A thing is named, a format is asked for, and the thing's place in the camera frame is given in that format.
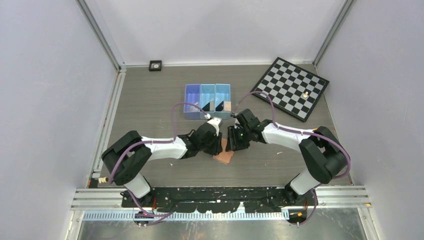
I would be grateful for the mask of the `brown leather card holder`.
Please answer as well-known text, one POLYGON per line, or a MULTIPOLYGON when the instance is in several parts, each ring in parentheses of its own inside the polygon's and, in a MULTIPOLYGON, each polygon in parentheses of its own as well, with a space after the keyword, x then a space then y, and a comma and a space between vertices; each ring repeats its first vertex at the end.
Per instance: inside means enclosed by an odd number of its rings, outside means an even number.
POLYGON ((227 146, 227 139, 226 138, 222 138, 221 139, 221 146, 222 146, 222 152, 220 152, 218 155, 214 155, 212 158, 216 161, 219 161, 221 163, 224 164, 229 164, 232 157, 234 156, 235 152, 234 151, 226 151, 226 146, 227 146))

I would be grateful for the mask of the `black credit card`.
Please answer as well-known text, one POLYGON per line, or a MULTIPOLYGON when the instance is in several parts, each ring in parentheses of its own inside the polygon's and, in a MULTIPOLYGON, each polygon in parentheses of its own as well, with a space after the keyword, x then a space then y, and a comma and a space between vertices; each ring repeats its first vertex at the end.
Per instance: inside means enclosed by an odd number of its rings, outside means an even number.
POLYGON ((221 101, 216 107, 215 112, 223 112, 225 107, 225 102, 221 101))

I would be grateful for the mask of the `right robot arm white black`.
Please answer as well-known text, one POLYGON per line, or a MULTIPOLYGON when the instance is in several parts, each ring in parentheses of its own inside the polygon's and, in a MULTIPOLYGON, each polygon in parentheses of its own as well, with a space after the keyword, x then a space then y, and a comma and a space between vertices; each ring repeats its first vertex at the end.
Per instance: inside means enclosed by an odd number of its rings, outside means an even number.
POLYGON ((299 129, 271 119, 260 121, 248 108, 231 116, 235 123, 228 127, 227 151, 245 150, 251 142, 257 142, 283 146, 302 155, 306 169, 282 190, 285 204, 299 205, 315 187, 328 184, 342 169, 349 169, 347 151, 327 127, 299 129))

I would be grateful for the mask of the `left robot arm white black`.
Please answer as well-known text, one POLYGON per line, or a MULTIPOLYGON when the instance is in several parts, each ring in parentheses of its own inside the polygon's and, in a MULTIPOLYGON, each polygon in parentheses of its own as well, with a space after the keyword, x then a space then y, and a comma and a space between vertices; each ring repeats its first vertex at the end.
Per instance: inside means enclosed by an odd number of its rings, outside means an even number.
POLYGON ((148 161, 188 159, 199 152, 211 156, 222 152, 222 133, 218 124, 206 122, 176 138, 148 138, 131 130, 101 154, 109 171, 109 183, 124 186, 141 207, 153 202, 152 188, 141 170, 148 161))

